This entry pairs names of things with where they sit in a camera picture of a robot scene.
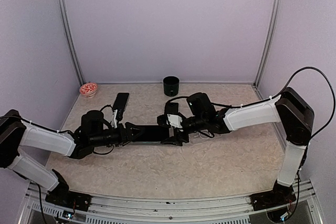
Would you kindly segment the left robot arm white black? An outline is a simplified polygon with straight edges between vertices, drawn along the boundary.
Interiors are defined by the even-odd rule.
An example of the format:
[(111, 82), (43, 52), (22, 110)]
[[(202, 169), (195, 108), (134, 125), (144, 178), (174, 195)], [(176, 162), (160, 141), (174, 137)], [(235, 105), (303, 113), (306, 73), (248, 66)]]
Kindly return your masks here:
[(94, 153), (96, 147), (120, 146), (136, 141), (144, 127), (132, 123), (112, 124), (99, 110), (91, 110), (81, 118), (74, 131), (56, 131), (23, 119), (18, 111), (1, 116), (1, 167), (8, 168), (45, 188), (60, 204), (73, 201), (73, 193), (56, 170), (45, 166), (19, 150), (34, 147), (58, 153), (72, 159), (82, 159)]

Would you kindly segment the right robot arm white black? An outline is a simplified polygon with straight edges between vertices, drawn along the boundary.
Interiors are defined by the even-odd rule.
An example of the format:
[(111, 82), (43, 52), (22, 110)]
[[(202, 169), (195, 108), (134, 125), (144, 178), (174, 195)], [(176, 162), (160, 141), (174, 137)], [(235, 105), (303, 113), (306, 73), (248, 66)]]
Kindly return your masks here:
[(305, 162), (314, 120), (313, 109), (294, 89), (285, 88), (274, 97), (251, 104), (223, 105), (219, 111), (206, 93), (195, 93), (186, 97), (186, 101), (192, 117), (186, 118), (179, 112), (175, 99), (167, 101), (164, 113), (157, 117), (159, 126), (175, 129), (175, 143), (195, 132), (211, 138), (254, 125), (282, 124), (287, 137), (285, 157), (268, 199), (279, 205), (291, 195), (292, 185)]

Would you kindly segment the black phone top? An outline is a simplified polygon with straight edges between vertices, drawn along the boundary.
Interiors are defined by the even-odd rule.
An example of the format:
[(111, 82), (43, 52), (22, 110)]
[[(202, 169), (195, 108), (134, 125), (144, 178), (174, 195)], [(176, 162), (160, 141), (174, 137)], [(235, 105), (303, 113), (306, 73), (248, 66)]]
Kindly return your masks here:
[(165, 105), (164, 114), (176, 115), (179, 113), (179, 104), (176, 102), (169, 102)]

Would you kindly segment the black phone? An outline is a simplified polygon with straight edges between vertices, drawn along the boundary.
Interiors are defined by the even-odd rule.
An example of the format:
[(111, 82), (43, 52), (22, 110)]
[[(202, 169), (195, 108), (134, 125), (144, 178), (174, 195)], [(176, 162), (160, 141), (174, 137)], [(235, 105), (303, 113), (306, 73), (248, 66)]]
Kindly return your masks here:
[(130, 94), (128, 92), (120, 92), (117, 94), (113, 103), (113, 110), (117, 111), (119, 117), (123, 117), (123, 113), (127, 107)]
[(170, 130), (158, 125), (140, 125), (144, 127), (144, 134), (141, 140), (135, 143), (160, 143), (170, 137)]
[(179, 104), (176, 102), (169, 102), (165, 105), (164, 114), (176, 115), (179, 113)]

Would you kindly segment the clear phone case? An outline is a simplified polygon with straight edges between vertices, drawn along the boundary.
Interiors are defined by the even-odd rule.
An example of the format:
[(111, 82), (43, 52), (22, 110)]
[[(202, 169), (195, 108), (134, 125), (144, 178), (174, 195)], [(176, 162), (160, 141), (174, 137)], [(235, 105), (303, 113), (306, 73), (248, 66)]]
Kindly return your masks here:
[(215, 134), (208, 130), (197, 131), (189, 135), (189, 141), (191, 144), (206, 143), (215, 138)]

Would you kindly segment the black phone bottom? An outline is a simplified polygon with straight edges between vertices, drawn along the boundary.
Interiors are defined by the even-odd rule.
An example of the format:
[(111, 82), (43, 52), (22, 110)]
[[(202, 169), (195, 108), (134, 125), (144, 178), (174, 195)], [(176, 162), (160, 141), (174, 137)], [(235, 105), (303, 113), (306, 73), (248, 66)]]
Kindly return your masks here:
[(170, 137), (170, 130), (158, 125), (140, 125), (144, 127), (144, 134), (141, 140), (135, 143), (160, 143)]

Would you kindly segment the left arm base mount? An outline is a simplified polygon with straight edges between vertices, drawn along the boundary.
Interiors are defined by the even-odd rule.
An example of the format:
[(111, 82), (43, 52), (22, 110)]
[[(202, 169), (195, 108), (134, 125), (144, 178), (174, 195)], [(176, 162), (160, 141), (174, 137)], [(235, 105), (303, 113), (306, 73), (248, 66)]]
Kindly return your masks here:
[(66, 193), (52, 193), (49, 192), (45, 201), (57, 206), (71, 208), (73, 210), (80, 210), (87, 212), (91, 204), (92, 196), (74, 191)]

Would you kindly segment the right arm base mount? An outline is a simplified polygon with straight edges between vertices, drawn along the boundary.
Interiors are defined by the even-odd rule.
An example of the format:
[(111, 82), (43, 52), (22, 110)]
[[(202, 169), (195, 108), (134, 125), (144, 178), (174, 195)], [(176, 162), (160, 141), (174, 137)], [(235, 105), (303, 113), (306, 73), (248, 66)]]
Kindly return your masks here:
[(295, 193), (284, 195), (283, 193), (274, 193), (273, 191), (252, 194), (250, 199), (254, 211), (282, 206), (297, 200)]

